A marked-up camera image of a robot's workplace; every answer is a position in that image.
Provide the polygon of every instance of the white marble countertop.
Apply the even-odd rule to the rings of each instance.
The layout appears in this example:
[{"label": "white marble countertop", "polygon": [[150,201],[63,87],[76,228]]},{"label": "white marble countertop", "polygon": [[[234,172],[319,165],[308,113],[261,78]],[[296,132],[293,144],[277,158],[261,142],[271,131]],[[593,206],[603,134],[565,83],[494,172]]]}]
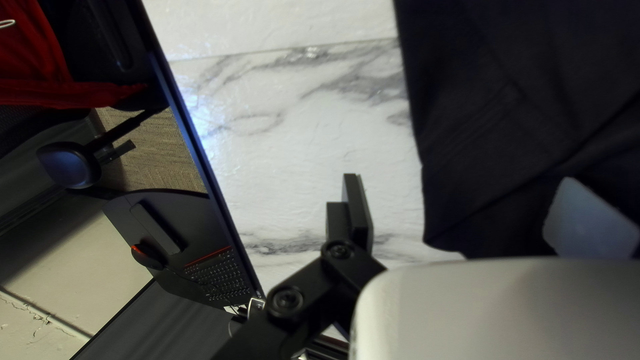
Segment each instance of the white marble countertop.
[{"label": "white marble countertop", "polygon": [[316,258],[362,175],[374,256],[422,243],[420,162],[390,0],[144,0],[264,291]]}]

